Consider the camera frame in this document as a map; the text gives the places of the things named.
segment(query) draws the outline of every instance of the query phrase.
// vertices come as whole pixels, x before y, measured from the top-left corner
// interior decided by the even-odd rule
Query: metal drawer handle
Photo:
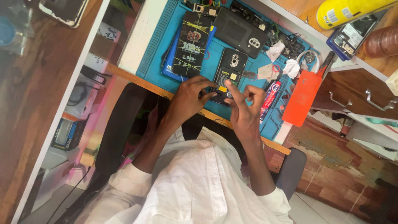
[[[379,106],[377,106],[375,103],[373,103],[372,101],[371,101],[371,95],[372,95],[372,93],[371,93],[371,91],[369,90],[369,89],[367,89],[366,91],[365,91],[365,93],[366,93],[366,95],[367,95],[367,98],[366,98],[366,100],[368,101],[368,103],[370,103],[371,105],[373,105],[374,107],[376,107],[377,109],[379,109],[379,110],[381,110],[381,111],[386,111],[386,110],[388,110],[388,109],[394,109],[394,103],[398,103],[398,99],[392,99],[392,100],[390,100],[389,102],[388,102],[388,105],[387,106],[385,106],[384,108],[381,108],[381,107],[379,107]]]
[[[342,106],[342,107],[346,107],[346,106],[351,106],[352,105],[351,99],[348,99],[348,103],[346,105],[342,105],[341,103],[339,103],[339,102],[337,102],[336,100],[333,99],[333,93],[332,92],[329,91],[329,94],[330,94],[330,100],[335,102],[336,104]]]

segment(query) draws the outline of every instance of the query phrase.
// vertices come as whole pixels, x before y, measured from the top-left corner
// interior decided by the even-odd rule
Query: blue silicone repair mat
[[[232,0],[228,0],[225,6],[229,7],[231,2]],[[187,10],[190,9],[187,8],[185,4],[182,3],[182,1],[180,0],[169,0],[167,2],[163,14],[160,17],[159,23],[155,29],[154,34],[152,35],[152,39],[136,73],[137,76],[172,93],[176,92],[180,82],[162,74],[161,65],[163,64],[163,56],[167,52],[179,25],[182,23],[183,16]],[[273,21],[269,20],[265,16],[262,16],[262,19],[273,23]],[[303,40],[301,41],[303,45],[305,45],[306,50],[310,48],[308,43],[304,42]],[[222,51],[226,47],[233,48],[216,37],[212,39],[212,42],[210,43],[210,46],[208,48],[210,57],[207,60],[203,60],[201,75],[211,81],[214,80],[214,76],[219,61],[221,59]],[[269,59],[265,51],[261,51],[256,59],[249,57],[245,70],[257,73],[258,68],[264,65],[268,65],[270,63],[271,60]],[[274,64],[278,64],[281,69],[283,69],[284,59],[280,57],[280,59],[274,62]],[[277,97],[275,98],[275,101],[277,101],[277,103],[273,103],[263,123],[260,125],[261,135],[270,140],[275,139],[283,123],[282,114],[284,106],[287,105],[286,98],[287,96],[291,95],[289,87],[291,84],[293,84],[291,79],[287,75],[283,75],[280,81],[282,83],[281,89]],[[247,84],[251,84],[260,88],[265,88],[268,85],[268,81],[265,79],[251,81],[248,78],[242,78],[238,87],[241,91],[243,91]],[[217,114],[222,118],[228,120],[230,119],[231,110],[229,107],[209,101],[205,105],[205,109],[214,114]]]

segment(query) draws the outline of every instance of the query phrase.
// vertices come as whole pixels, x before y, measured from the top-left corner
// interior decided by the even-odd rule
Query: bottle
[[[322,29],[332,29],[392,6],[397,0],[326,0],[316,12]]]
[[[398,55],[398,25],[371,32],[363,42],[363,50],[370,58]]]

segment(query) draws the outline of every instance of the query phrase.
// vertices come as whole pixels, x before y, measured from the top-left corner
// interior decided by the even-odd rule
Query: shirt sleeve
[[[275,188],[272,193],[258,198],[282,223],[293,223],[288,216],[291,207],[283,190]]]
[[[126,164],[110,177],[110,188],[98,199],[86,224],[106,223],[116,214],[140,204],[151,188],[151,180],[152,174]]]

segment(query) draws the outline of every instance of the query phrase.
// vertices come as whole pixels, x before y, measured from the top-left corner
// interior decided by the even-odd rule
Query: man's left hand
[[[215,83],[201,75],[182,82],[170,102],[165,119],[177,124],[178,127],[182,125],[182,123],[202,110],[211,97],[217,95],[216,92],[206,93],[205,88],[209,86],[217,88]]]

